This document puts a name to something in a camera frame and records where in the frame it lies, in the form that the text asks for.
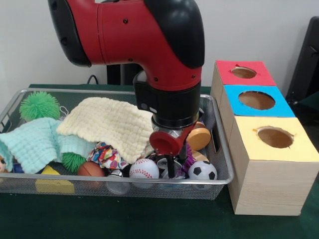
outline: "brown football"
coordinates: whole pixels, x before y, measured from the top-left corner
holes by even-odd
[[[95,162],[85,162],[79,167],[78,175],[80,176],[93,176],[93,177],[104,177],[104,171]]]
[[[78,175],[79,176],[92,176],[92,177],[104,177],[104,171],[100,166],[95,163],[95,162],[85,162],[79,167],[78,170]],[[86,181],[82,182],[84,183],[85,187],[96,190],[99,189],[102,185],[103,182],[98,182],[98,181]]]

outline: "purple toy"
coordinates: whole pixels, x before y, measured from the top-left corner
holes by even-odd
[[[196,162],[194,159],[192,153],[191,153],[191,148],[189,144],[186,146],[186,153],[187,153],[187,160],[185,161],[183,167],[181,168],[183,172],[188,173],[189,168]]]

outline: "wooden cube box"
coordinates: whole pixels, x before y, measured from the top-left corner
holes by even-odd
[[[236,116],[232,128],[235,214],[299,215],[319,171],[319,154],[298,119]]]

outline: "red box top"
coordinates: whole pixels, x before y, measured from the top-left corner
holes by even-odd
[[[276,86],[262,61],[216,61],[224,85]]]

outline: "wooden box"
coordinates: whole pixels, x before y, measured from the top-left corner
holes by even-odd
[[[235,169],[235,214],[299,215],[319,154],[262,62],[217,61],[216,98]]]
[[[319,171],[319,155],[297,118],[236,116],[229,148],[235,214],[300,214]]]

